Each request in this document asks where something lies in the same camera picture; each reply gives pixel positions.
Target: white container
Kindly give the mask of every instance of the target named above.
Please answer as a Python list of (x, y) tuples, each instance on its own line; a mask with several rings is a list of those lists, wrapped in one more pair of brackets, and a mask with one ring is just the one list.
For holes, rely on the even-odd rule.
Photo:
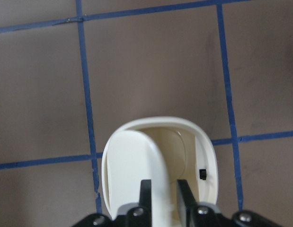
[[(206, 180), (200, 179), (200, 169), (206, 169)], [(217, 161), (210, 139), (194, 123), (177, 117), (150, 117), (121, 126), (102, 157), (104, 201), (113, 219), (119, 207), (139, 201), (143, 179), (151, 179), (152, 226), (178, 226), (177, 179), (188, 181), (197, 201), (217, 201)]]

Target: silver bolt head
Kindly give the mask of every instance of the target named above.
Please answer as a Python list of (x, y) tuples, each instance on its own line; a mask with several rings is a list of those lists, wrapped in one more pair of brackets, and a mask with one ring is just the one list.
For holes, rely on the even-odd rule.
[(198, 208), (198, 214), (204, 215), (208, 213), (208, 208), (207, 207), (199, 207)]
[(104, 223), (104, 221), (105, 221), (105, 217), (99, 216), (98, 218), (95, 218), (95, 220), (93, 221), (93, 225), (95, 226), (101, 225)]
[(133, 215), (134, 215), (135, 217), (137, 217), (137, 216), (141, 216), (143, 213), (144, 213), (143, 208), (136, 208), (136, 209), (133, 211)]
[(251, 221), (251, 215), (247, 214), (247, 213), (242, 213), (242, 214), (239, 215), (239, 219), (240, 219), (240, 221), (250, 222)]

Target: floor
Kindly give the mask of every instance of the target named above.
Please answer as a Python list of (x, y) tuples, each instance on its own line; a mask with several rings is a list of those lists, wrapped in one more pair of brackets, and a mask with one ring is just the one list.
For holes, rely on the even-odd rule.
[(0, 226), (107, 213), (101, 153), (148, 116), (208, 134), (225, 216), (293, 227), (293, 0), (0, 0)]

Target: bolt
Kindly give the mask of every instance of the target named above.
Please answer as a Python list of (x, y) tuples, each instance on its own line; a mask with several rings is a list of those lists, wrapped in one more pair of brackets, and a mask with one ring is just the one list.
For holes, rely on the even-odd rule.
[(207, 207), (199, 207), (198, 208), (198, 214), (204, 215), (208, 213), (208, 208)]
[(249, 214), (242, 213), (242, 214), (239, 215), (239, 219), (240, 219), (240, 221), (250, 222), (251, 221), (251, 216)]
[(141, 216), (142, 214), (144, 213), (144, 210), (142, 208), (136, 208), (134, 211), (133, 211), (133, 215), (135, 217), (137, 216)]
[(104, 221), (105, 221), (105, 217), (99, 216), (99, 217), (95, 218), (95, 220), (93, 221), (93, 225), (95, 225), (95, 226), (101, 225), (104, 223)]

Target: metal screw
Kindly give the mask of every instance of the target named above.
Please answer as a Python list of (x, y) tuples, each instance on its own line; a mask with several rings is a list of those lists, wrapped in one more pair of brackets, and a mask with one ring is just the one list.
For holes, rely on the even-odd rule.
[(104, 223), (104, 221), (105, 221), (105, 217), (99, 216), (99, 217), (95, 218), (95, 220), (93, 221), (93, 225), (95, 225), (95, 226), (101, 225)]
[(207, 207), (199, 207), (198, 208), (198, 214), (204, 215), (208, 213), (208, 208)]
[(250, 222), (251, 221), (251, 216), (249, 214), (242, 213), (242, 214), (239, 215), (239, 219), (240, 219), (240, 221)]
[(134, 211), (133, 211), (133, 215), (135, 217), (137, 216), (141, 216), (142, 214), (144, 213), (144, 210), (142, 208), (136, 208)]

